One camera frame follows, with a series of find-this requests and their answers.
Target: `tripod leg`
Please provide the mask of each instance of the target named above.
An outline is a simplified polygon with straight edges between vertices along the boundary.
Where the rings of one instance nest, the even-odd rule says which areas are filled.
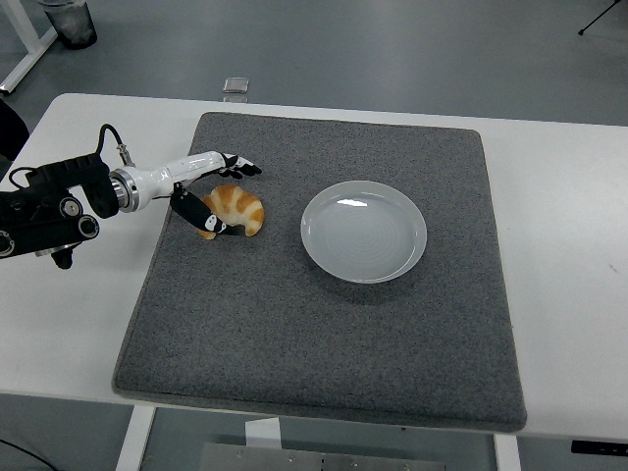
[[[593,24],[593,23],[595,23],[597,20],[599,20],[601,17],[603,17],[603,16],[604,16],[604,14],[605,14],[608,10],[610,10],[612,7],[614,7],[615,5],[617,5],[619,2],[621,2],[621,0],[615,0],[615,1],[613,2],[613,4],[612,4],[611,6],[609,6],[606,10],[604,10],[603,12],[601,12],[601,13],[600,13],[600,15],[599,15],[597,18],[595,18],[595,19],[594,19],[592,22],[590,22],[588,25],[586,25],[585,27],[583,27],[582,29],[580,29],[580,30],[578,31],[578,34],[580,34],[580,35],[582,36],[582,35],[585,33],[585,29],[587,29],[590,25],[592,25],[592,24]]]

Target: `white table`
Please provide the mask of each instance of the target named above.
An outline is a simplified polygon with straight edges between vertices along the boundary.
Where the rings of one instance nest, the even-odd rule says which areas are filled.
[[[529,414],[522,434],[628,439],[628,129],[70,94],[15,167],[93,152],[103,123],[139,167],[155,167],[186,155],[208,111],[478,131]],[[102,155],[121,166],[111,135]],[[49,257],[0,261],[0,393],[130,403],[110,381],[166,209],[157,200],[101,221],[69,271]]]

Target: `small metal object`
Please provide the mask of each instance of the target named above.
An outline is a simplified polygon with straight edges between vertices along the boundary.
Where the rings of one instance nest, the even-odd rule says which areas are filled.
[[[116,192],[116,197],[118,198],[118,206],[120,208],[126,208],[129,206],[129,194],[125,191],[125,188],[120,183],[118,179],[109,179],[111,181],[111,186],[114,188]]]
[[[98,236],[98,222],[91,216],[85,215],[78,220],[78,231],[87,238]]]
[[[109,181],[114,190],[116,190],[120,210],[123,213],[130,213],[137,210],[139,207],[139,191],[137,191],[137,186],[135,186],[135,181],[132,176],[123,169],[118,169],[109,174]],[[123,192],[125,195],[121,197],[118,191]]]
[[[248,103],[245,96],[223,96],[224,103]]]
[[[64,198],[59,203],[62,216],[78,216],[81,213],[80,203],[74,198]]]
[[[60,245],[58,247],[53,248],[44,248],[43,250],[37,250],[35,252],[36,257],[43,257],[45,255],[50,255],[51,253],[60,252],[61,250],[65,250],[67,248],[73,248],[79,245],[78,243],[69,243],[68,245]]]
[[[120,152],[120,157],[122,157],[122,161],[125,163],[125,165],[128,165],[129,167],[135,167],[135,163],[133,162],[133,160],[131,160],[131,155],[127,151],[127,147],[124,144],[118,144],[118,147],[116,148],[118,149],[118,152]]]
[[[246,93],[246,90],[248,90],[248,78],[244,77],[229,77],[223,85],[224,93]]]
[[[0,257],[6,257],[11,255],[13,249],[16,248],[15,241],[11,238],[9,233],[0,231]]]

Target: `table leg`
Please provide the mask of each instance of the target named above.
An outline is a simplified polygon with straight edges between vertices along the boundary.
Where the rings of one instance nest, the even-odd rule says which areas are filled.
[[[154,415],[153,406],[136,405],[133,408],[116,471],[139,471]]]
[[[521,471],[519,445],[514,435],[494,435],[497,471]]]
[[[0,92],[11,93],[56,39],[57,32],[54,27],[50,27],[39,38],[20,0],[0,0],[0,6],[28,51],[26,56],[0,83]]]

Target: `black cable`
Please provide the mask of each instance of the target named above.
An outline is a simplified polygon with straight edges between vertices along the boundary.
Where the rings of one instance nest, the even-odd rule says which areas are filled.
[[[48,466],[50,469],[52,469],[52,471],[59,471],[59,469],[55,468],[52,464],[50,464],[48,461],[46,461],[43,458],[40,458],[39,456],[37,456],[34,453],[31,453],[30,451],[28,451],[27,449],[23,449],[21,446],[17,446],[15,444],[12,444],[11,442],[7,442],[6,440],[2,440],[0,439],[0,444],[4,444],[4,445],[8,445],[8,446],[12,446],[15,449],[18,449],[19,451],[21,451],[22,453],[26,453],[28,456],[32,456],[33,458],[41,461],[43,464],[45,464],[46,466]]]
[[[16,186],[19,189],[24,189],[24,187],[16,183],[15,180],[13,180],[13,175],[15,175],[17,172],[22,172],[24,170],[28,170],[29,172],[32,172],[33,170],[37,170],[37,169],[33,167],[18,167],[17,169],[11,171],[11,173],[9,174],[9,182],[11,182],[14,186]]]
[[[116,129],[111,125],[105,124],[100,127],[100,133],[98,135],[98,146],[96,147],[96,152],[94,152],[95,154],[100,155],[100,152],[102,152],[102,146],[105,143],[105,131],[106,130],[111,131],[111,134],[113,134],[114,137],[116,138],[118,145],[122,145],[122,139],[120,138],[120,135],[118,134]]]

